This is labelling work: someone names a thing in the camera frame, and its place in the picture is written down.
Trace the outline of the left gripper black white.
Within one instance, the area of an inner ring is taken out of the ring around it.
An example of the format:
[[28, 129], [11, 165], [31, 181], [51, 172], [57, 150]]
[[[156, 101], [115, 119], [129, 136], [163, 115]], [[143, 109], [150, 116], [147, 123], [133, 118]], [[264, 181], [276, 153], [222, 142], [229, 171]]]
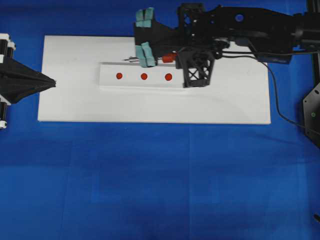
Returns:
[[35, 71], [26, 65], [14, 60], [13, 53], [16, 44], [11, 41], [8, 33], [0, 34], [0, 74], [9, 78], [26, 79], [49, 83], [49, 85], [18, 85], [9, 84], [0, 87], [0, 128], [7, 128], [7, 108], [23, 98], [55, 88], [56, 81], [41, 72]]

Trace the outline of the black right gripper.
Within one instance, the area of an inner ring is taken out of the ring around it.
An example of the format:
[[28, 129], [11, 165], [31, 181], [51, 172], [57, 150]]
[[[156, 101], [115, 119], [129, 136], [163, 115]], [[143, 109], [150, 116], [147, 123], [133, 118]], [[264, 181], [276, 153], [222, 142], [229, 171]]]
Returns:
[[207, 87], [215, 60], [222, 58], [222, 51], [230, 47], [230, 40], [217, 36], [218, 17], [214, 10], [205, 11], [202, 3], [183, 3], [177, 15], [179, 31], [156, 21], [153, 7], [139, 9], [133, 24], [135, 57], [142, 68], [155, 67], [162, 56], [154, 56], [150, 45], [171, 46], [180, 40], [176, 67], [183, 71], [183, 87]]

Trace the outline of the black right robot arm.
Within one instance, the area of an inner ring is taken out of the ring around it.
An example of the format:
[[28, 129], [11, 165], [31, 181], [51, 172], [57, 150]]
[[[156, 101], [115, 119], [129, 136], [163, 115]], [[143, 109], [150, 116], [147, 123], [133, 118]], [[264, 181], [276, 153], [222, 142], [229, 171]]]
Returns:
[[201, 3], [177, 9], [176, 28], [155, 19], [152, 7], [136, 12], [135, 56], [144, 68], [159, 59], [174, 61], [183, 71], [183, 87], [206, 87], [215, 60], [227, 55], [231, 43], [249, 49], [260, 62], [288, 64], [292, 56], [320, 50], [320, 15], [287, 15], [265, 8], [217, 6], [206, 11]]

